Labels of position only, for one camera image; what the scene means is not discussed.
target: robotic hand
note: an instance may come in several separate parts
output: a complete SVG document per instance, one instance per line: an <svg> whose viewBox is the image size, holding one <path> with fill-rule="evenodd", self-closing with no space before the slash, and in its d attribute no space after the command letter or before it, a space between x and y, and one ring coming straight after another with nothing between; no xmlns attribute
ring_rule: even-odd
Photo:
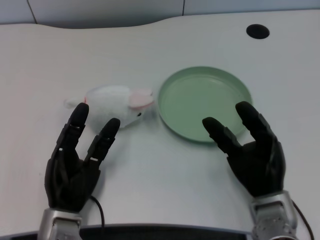
<svg viewBox="0 0 320 240"><path fill-rule="evenodd" d="M80 103L64 125L45 171L44 187L50 208L43 213L38 240L80 240L79 211L90 198L100 176L99 166L115 141L120 121L111 119L95 136L88 154L75 150L85 128L89 106Z"/></svg>
<svg viewBox="0 0 320 240"><path fill-rule="evenodd" d="M228 155L234 175L255 198L251 205L255 220L252 236L256 240L296 240L297 217L289 193L283 190L286 164L281 143L248 102L238 103L235 109L254 142L241 146L236 136L212 117L202 123Z"/></svg>

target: white desk surface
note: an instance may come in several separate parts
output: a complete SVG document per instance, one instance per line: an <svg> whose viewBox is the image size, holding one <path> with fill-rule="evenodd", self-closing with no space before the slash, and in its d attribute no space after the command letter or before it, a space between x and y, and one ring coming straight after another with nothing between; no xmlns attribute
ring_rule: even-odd
<svg viewBox="0 0 320 240"><path fill-rule="evenodd" d="M250 38L262 24L270 36ZM320 238L320 10L175 17L149 25L0 26L0 236L35 231L48 207L46 164L71 110L63 100L102 84L152 87L213 66L240 78L286 157L284 188ZM250 232L251 200L216 147L172 134L159 117L121 130L93 193L106 224L182 224ZM78 144L84 157L94 137ZM252 140L246 133L241 143ZM100 224L88 202L85 225ZM306 233L299 223L298 236Z"/></svg>

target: black grommet hole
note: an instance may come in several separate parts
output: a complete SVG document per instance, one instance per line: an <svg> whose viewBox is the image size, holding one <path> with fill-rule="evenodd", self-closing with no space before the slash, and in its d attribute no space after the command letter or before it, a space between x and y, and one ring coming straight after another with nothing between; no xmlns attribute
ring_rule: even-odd
<svg viewBox="0 0 320 240"><path fill-rule="evenodd" d="M252 24L246 28L246 33L254 39L265 39L270 35L270 31L263 25Z"/></svg>

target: silver metal wrist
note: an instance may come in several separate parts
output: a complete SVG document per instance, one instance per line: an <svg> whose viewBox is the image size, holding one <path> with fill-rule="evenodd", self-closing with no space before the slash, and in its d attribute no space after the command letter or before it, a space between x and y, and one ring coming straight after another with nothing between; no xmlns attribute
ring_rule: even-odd
<svg viewBox="0 0 320 240"><path fill-rule="evenodd" d="M81 216L75 212L47 208L43 212L38 240L81 240Z"/></svg>
<svg viewBox="0 0 320 240"><path fill-rule="evenodd" d="M251 211L255 222L253 239L297 239L298 220L287 191L257 197L251 204Z"/></svg>

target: plush toy tail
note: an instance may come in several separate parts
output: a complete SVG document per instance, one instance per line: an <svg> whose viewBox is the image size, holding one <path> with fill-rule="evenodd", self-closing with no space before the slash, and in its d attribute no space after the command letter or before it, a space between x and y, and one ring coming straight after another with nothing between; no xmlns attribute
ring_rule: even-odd
<svg viewBox="0 0 320 240"><path fill-rule="evenodd" d="M79 103L86 103L86 98L72 97L63 101L63 106L67 109L75 108Z"/></svg>

